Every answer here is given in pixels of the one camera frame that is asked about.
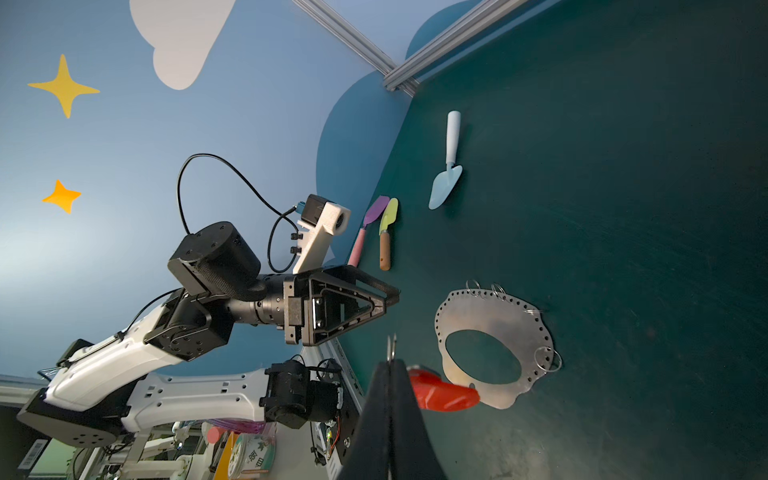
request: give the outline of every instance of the white label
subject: white label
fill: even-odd
[[[38,461],[38,457],[41,453],[43,453],[43,449],[48,444],[48,440],[45,439],[37,439],[35,440],[35,443],[32,444],[32,447],[30,447],[29,452],[27,452],[27,455],[24,455],[24,460],[22,460],[22,463],[18,464],[19,470],[32,470],[32,467],[35,466],[35,462]]]

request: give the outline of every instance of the brown handle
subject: brown handle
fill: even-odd
[[[382,270],[389,270],[391,263],[389,262],[389,232],[384,230],[380,235],[379,241],[379,267]]]

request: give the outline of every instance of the purple trowel blade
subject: purple trowel blade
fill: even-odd
[[[365,218],[362,219],[362,227],[365,228],[371,223],[375,222],[377,218],[381,217],[389,203],[389,197],[381,196],[373,202],[373,205],[366,212]]]

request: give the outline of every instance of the orange star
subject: orange star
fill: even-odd
[[[67,190],[64,188],[64,185],[61,184],[61,181],[56,180],[56,189],[53,190],[53,194],[48,198],[44,198],[43,201],[49,204],[58,205],[65,212],[71,214],[72,202],[74,202],[74,199],[77,197],[80,197],[80,192]]]
[[[72,101],[75,97],[83,94],[99,93],[99,90],[96,90],[95,88],[80,85],[72,80],[72,77],[69,76],[67,59],[64,55],[59,59],[58,74],[56,75],[56,78],[41,84],[29,84],[29,86],[50,91],[52,94],[56,95],[56,98],[61,102],[61,108],[64,110],[64,115],[67,118],[69,118],[69,115],[72,113]]]

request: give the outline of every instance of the metal plate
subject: metal plate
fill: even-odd
[[[467,375],[445,348],[445,339],[460,330],[477,330],[501,342],[520,362],[520,378],[494,385]],[[530,390],[547,371],[559,368],[552,365],[556,352],[549,330],[541,321],[541,311],[524,300],[494,290],[461,289],[449,293],[435,315],[435,335],[445,377],[456,385],[475,384],[480,401],[496,409],[508,409],[518,395]]]

